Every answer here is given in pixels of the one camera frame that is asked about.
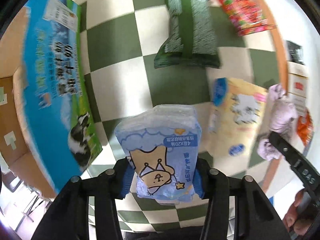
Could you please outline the person's right hand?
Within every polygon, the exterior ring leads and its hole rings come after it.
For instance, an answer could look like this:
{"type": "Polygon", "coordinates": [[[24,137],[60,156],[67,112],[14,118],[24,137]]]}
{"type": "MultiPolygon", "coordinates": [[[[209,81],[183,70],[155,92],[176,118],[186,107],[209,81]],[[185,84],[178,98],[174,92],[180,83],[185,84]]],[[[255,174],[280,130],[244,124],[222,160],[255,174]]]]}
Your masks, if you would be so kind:
{"type": "Polygon", "coordinates": [[[303,199],[304,192],[305,189],[301,189],[296,194],[295,201],[289,207],[286,215],[283,218],[283,223],[287,231],[293,227],[294,232],[300,236],[304,236],[313,223],[313,221],[310,219],[298,219],[297,207],[300,205],[303,199]]]}

